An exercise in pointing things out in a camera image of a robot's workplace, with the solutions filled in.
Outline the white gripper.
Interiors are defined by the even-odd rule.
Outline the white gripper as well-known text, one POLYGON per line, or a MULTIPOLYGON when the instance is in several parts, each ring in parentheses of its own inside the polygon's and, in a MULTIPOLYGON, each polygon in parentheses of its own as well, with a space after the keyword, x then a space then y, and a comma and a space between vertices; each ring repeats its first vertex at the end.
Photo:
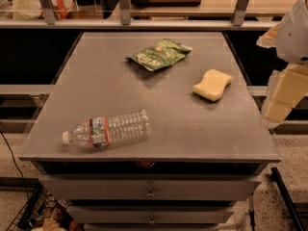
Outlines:
POLYGON ((261 35, 256 45, 276 46, 277 56, 287 63, 269 77, 261 114, 266 123, 281 123, 308 93, 308 0, 297 0, 276 24, 261 35))

